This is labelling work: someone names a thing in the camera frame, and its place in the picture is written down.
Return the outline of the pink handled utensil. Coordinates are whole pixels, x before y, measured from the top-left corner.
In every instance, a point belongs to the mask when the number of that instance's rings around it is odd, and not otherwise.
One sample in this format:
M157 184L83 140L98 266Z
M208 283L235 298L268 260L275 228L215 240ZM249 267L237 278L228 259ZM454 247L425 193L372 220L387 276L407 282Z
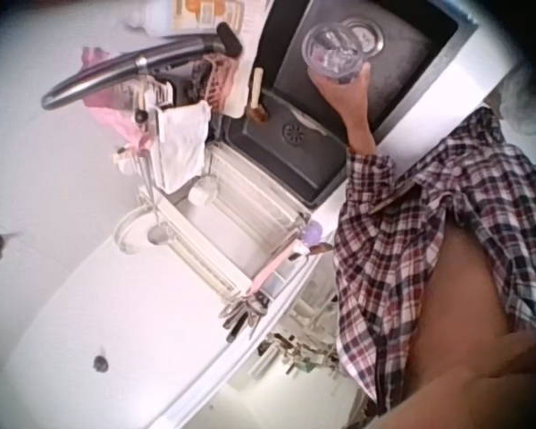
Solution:
M295 252L296 246L295 243L289 244L275 256L271 257L270 261L254 277L251 286L246 292L248 297L255 295L259 291L267 294L270 298L276 296L277 292L285 283L277 273L277 270Z

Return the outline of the clear glass cup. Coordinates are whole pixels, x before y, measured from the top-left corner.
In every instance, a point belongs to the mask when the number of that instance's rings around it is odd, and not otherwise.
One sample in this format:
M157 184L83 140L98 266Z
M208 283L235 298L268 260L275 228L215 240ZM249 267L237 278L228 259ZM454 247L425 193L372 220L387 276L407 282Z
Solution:
M337 22L312 27L301 50L310 72L340 85L354 80L368 57L356 33Z

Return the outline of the round metal sink drain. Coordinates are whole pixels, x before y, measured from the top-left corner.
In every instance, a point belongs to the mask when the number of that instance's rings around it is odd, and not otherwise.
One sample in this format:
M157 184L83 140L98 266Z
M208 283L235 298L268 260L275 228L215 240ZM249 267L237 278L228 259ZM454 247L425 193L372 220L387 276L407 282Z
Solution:
M384 36L373 21L351 17L345 19L342 24L347 26L361 42L365 59L371 59L384 48Z

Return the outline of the pink cloth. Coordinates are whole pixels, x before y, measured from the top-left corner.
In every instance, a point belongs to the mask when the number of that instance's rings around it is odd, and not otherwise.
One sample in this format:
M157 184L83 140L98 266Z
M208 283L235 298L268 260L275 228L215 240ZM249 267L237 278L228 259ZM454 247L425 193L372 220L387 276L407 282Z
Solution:
M145 100L147 79L126 80L81 99L96 120L123 137L132 151L148 150L154 137L149 130Z

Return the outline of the white cup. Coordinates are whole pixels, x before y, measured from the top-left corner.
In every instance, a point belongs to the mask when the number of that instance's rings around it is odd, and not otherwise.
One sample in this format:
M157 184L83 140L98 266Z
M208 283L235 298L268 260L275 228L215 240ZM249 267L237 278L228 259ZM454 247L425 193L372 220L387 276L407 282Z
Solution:
M194 206L206 206L218 196L218 182L212 175L200 177L188 193L188 201Z

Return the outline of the bundle of cutlery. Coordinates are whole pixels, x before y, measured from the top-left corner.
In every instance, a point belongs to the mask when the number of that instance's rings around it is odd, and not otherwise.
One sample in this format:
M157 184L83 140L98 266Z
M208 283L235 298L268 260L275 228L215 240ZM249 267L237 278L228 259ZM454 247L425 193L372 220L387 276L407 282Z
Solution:
M233 343L246 328L249 329L247 337L252 340L271 302L272 299L261 290L252 295L238 293L231 296L218 315L223 320L222 328L228 332L226 342Z

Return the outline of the white plate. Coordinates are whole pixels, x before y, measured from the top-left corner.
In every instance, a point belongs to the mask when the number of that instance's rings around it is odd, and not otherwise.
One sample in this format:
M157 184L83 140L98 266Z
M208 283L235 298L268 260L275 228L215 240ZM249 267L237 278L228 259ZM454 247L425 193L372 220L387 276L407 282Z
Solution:
M122 253L135 255L152 247L171 245L175 233L152 207L140 206L121 219L113 239Z

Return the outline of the purple round utensil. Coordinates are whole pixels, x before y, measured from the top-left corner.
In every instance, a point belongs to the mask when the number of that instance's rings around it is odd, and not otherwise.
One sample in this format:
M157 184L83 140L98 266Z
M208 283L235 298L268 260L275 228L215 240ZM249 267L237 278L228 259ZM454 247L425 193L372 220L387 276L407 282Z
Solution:
M319 244L322 240L322 231L323 228L320 223L317 221L310 221L300 233L300 240L302 244L307 248L311 248Z

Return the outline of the open cabinet with items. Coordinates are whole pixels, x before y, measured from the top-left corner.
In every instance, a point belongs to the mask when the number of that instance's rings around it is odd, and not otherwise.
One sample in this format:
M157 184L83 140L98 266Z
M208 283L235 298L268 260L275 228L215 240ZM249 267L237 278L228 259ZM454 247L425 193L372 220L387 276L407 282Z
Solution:
M292 334L276 331L269 333L259 343L253 357L255 360L246 371L247 383L242 391L251 392L259 387L275 367L291 380L300 375L324 374L331 380L330 395L333 398L347 390L352 391L355 398L360 396L356 385L341 373L339 357L330 343L310 345Z

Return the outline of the white cloth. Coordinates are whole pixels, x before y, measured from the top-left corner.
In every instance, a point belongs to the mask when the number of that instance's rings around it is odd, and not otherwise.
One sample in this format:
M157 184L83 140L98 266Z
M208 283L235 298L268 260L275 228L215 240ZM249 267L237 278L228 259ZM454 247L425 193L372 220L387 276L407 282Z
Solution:
M156 186L167 194L198 176L205 165L205 143L211 107L205 100L193 105L155 109L158 140L155 145Z

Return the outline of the person's left hand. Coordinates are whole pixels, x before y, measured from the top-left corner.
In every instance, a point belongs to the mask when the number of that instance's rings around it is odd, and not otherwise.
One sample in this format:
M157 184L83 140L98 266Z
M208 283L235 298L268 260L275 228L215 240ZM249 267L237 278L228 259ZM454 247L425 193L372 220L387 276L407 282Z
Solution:
M364 63L361 71L345 84L339 84L311 70L308 70L308 76L349 130L351 128L370 129L368 87L371 79L371 65L369 63Z

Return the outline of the wooden handled dish brush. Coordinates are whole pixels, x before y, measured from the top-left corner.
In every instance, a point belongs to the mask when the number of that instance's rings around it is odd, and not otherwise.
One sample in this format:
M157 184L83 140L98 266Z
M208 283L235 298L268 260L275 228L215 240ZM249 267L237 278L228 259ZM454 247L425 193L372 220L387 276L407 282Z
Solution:
M263 76L264 69L255 67L250 89L249 103L247 105L247 118L258 123L267 122L269 120L268 112L260 103Z

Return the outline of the clear soap bottle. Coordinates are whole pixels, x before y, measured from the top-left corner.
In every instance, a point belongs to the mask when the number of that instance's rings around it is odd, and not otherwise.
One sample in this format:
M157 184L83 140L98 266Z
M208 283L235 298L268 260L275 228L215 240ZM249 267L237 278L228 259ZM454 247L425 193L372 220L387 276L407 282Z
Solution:
M174 29L175 0L139 0L125 18L134 30L144 30L151 37L169 37Z

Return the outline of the white dish rack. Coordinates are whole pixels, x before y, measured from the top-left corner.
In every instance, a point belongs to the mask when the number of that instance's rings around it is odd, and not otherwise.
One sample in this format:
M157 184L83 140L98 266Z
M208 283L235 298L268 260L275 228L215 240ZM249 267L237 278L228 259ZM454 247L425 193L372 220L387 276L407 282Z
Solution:
M218 196L194 206L188 193L202 176L218 182ZM312 250L326 249L325 238L307 248L300 233L313 221L285 189L235 150L220 143L207 147L201 175L172 194L139 189L140 206L150 206L175 233L174 250L223 298L243 294L254 277L280 250L295 252L277 270L285 281L275 299L305 269Z

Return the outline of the curved dark kitchen faucet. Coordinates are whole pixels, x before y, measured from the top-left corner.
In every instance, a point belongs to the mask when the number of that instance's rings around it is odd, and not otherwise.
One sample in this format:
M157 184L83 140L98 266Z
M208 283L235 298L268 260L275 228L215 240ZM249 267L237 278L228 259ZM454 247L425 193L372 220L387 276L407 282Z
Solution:
M128 52L103 60L63 80L41 98L49 111L66 106L99 90L110 88L137 76L148 75L166 66L179 67L208 54L221 54L237 59L243 46L229 24L218 24L214 33L177 36L171 41Z

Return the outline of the dark kitchen sink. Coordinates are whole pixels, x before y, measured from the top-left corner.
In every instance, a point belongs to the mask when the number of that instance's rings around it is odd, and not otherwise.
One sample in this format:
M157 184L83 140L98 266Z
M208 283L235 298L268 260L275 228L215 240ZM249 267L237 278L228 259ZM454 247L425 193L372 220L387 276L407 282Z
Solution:
M384 48L370 59L368 117L384 139L434 83L476 29L450 0L274 0L255 65L264 69L260 102L269 120L242 117L223 140L309 208L345 179L347 135L310 81L302 41L315 25L373 21Z

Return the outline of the orange labelled packet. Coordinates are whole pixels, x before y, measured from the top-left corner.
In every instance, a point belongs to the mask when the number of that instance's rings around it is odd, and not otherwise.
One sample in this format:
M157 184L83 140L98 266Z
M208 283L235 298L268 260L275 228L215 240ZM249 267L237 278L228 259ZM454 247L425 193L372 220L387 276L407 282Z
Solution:
M221 22L239 33L245 13L242 0L172 0L174 30L216 29Z

